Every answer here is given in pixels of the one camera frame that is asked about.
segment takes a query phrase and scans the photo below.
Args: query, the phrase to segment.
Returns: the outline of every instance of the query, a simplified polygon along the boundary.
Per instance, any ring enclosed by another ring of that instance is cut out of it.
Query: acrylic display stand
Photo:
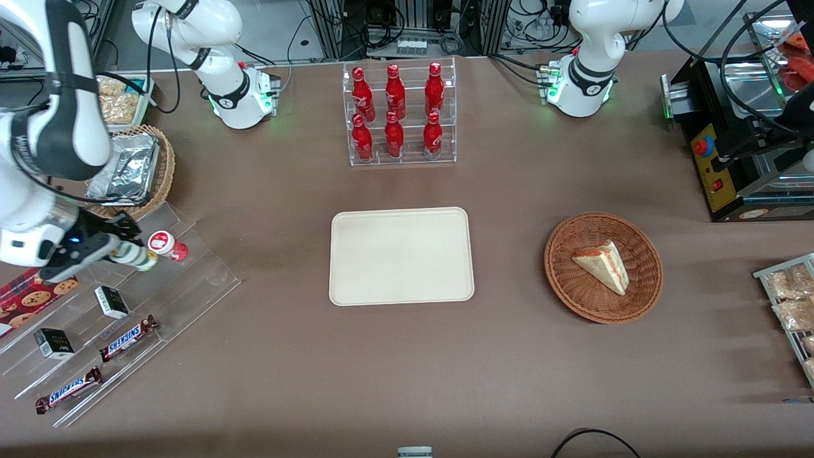
[[[150,271],[96,262],[80,273],[80,286],[59,302],[31,318],[22,328],[0,340],[0,368],[6,391],[30,406],[98,366],[104,383],[66,399],[39,417],[54,427],[68,426],[110,393],[124,379],[158,353],[210,307],[240,284],[229,267],[192,230],[193,222],[164,203],[138,221],[142,239],[161,229],[189,247],[183,262],[159,258]],[[130,314],[116,320],[102,314],[94,290],[99,285],[115,288]],[[135,345],[102,362],[99,350],[115,341],[141,319],[153,315],[159,327]],[[76,352],[64,361],[42,356],[33,333],[39,328],[66,332]]]
[[[430,63],[441,64],[441,79],[444,80],[444,109],[441,110],[439,123],[444,130],[441,137],[441,155],[434,161],[424,157],[424,126],[427,125],[427,115],[424,111],[424,86],[430,72]],[[400,159],[393,159],[387,154],[387,145],[384,138],[384,126],[387,124],[387,100],[384,88],[387,85],[387,66],[398,64],[401,80],[405,84],[407,98],[407,116],[401,120],[405,131],[405,151]],[[351,131],[353,124],[351,117],[356,112],[353,104],[353,78],[350,73],[354,67],[365,70],[365,79],[373,91],[373,105],[376,109],[376,119],[367,124],[373,135],[373,160],[362,162],[353,146]],[[366,61],[357,64],[345,64],[342,78],[342,93],[345,107],[345,128],[348,131],[348,151],[352,166],[376,165],[432,165],[455,162],[457,159],[457,99],[455,89],[457,78],[455,73],[455,59],[410,59],[395,62]]]

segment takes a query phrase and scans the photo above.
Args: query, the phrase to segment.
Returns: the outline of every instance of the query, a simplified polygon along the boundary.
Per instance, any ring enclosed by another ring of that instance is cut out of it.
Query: yellow control panel
[[[689,144],[693,149],[693,157],[698,166],[704,193],[707,195],[707,201],[713,212],[723,209],[737,197],[729,171],[715,172],[712,169],[712,159],[718,157],[715,139],[715,130],[710,124]]]

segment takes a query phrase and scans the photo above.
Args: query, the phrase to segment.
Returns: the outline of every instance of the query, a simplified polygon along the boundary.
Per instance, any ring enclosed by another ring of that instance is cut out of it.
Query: red emergency stop button
[[[709,142],[707,142],[706,139],[695,140],[695,143],[693,143],[693,152],[699,156],[702,156],[705,152],[707,152],[708,148]]]

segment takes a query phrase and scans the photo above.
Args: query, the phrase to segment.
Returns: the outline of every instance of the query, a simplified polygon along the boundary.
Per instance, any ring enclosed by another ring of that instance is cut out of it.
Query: table surface
[[[295,68],[278,116],[246,131],[184,73],[178,112],[150,119],[177,154],[169,200],[243,283],[67,429],[0,390],[2,455],[530,457],[581,427],[651,457],[810,454],[814,407],[780,403],[806,382],[751,272],[811,252],[812,224],[708,222],[661,116],[659,76],[684,60],[631,53],[606,106],[573,119],[457,59],[458,163],[410,170],[348,165],[341,64]],[[469,214],[469,301],[331,304],[334,215],[442,206]],[[659,250],[663,294],[637,322],[581,319],[542,273],[554,226],[590,210]],[[583,436],[561,456],[622,450]]]

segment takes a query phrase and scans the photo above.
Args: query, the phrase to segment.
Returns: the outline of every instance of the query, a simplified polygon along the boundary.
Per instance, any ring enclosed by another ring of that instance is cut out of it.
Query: woven bread basket
[[[160,130],[152,126],[131,127],[126,130],[114,132],[113,136],[136,134],[154,135],[161,142],[158,164],[155,166],[155,178],[153,179],[150,200],[140,207],[103,207],[101,205],[95,205],[88,208],[90,212],[102,218],[113,218],[120,211],[124,211],[133,219],[139,220],[142,216],[150,213],[167,200],[169,188],[173,185],[173,173],[175,173],[175,152],[173,151],[173,145],[169,144],[167,137],[165,137]]]
[[[578,266],[579,249],[613,240],[630,285],[620,296]],[[576,314],[604,324],[641,318],[659,299],[664,283],[661,259],[647,236],[630,222],[607,213],[583,213],[560,222],[545,244],[545,275],[554,292]]]

